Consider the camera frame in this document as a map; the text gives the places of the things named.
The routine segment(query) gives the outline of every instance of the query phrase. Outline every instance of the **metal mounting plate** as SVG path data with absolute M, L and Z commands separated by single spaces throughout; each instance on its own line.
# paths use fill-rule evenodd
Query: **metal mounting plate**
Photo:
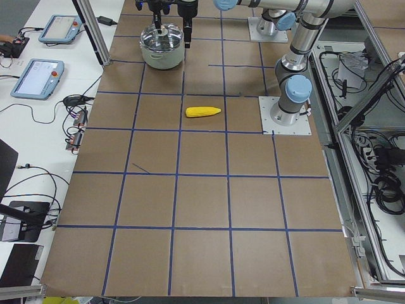
M 290 126 L 284 127 L 275 123 L 270 117 L 271 107 L 280 99 L 278 96 L 260 96 L 260 116 L 261 116 L 261 126 L 263 128 L 263 134 L 274 134 L 278 135 L 312 135 L 311 127 L 309 126 L 308 116 L 303 115 L 298 118 L 298 121 Z M 302 106 L 301 113 L 304 113 L 305 106 Z
M 261 35 L 256 27 L 260 21 L 261 17 L 249 17 L 247 22 L 249 24 L 249 33 L 251 35 L 251 41 L 255 42 L 275 42 L 275 43 L 288 43 L 289 38 L 287 32 L 284 30 L 277 31 L 273 36 L 263 36 Z

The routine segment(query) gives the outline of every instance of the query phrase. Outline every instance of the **black screen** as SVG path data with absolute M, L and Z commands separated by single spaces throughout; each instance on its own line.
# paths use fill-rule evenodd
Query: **black screen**
M 18 153 L 0 139 L 0 200 L 7 191 L 8 184 L 17 164 Z

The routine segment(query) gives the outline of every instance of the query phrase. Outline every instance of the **power adapter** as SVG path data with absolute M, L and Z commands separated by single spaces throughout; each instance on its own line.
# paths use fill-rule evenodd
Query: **power adapter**
M 82 106 L 86 104 L 87 101 L 93 100 L 92 97 L 87 97 L 84 95 L 69 95 L 63 98 L 63 104 L 65 106 Z
M 114 20 L 112 20 L 112 19 L 110 19 L 110 18 L 107 18 L 107 17 L 104 17 L 104 16 L 98 16 L 98 17 L 97 17 L 97 21 L 98 21 L 99 23 L 101 23 L 101 24 L 108 25 L 109 27 L 112 26 L 112 25 L 116 25 L 116 24 L 117 24 Z

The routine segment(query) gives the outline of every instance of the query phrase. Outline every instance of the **brown cardboard mat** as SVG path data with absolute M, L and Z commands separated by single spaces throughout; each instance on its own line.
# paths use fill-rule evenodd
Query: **brown cardboard mat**
M 287 44 L 249 42 L 249 8 L 200 1 L 191 49 L 158 71 L 127 1 L 42 282 L 49 296 L 349 296 L 352 264 L 313 122 L 262 135 Z M 171 14 L 166 22 L 181 25 Z M 218 115 L 189 119 L 189 106 Z

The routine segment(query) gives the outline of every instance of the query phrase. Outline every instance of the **glass lid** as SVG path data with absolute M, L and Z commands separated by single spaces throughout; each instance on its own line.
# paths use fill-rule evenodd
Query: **glass lid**
M 161 33 L 150 25 L 140 35 L 140 43 L 152 51 L 171 51 L 182 43 L 183 32 L 174 24 L 162 24 Z

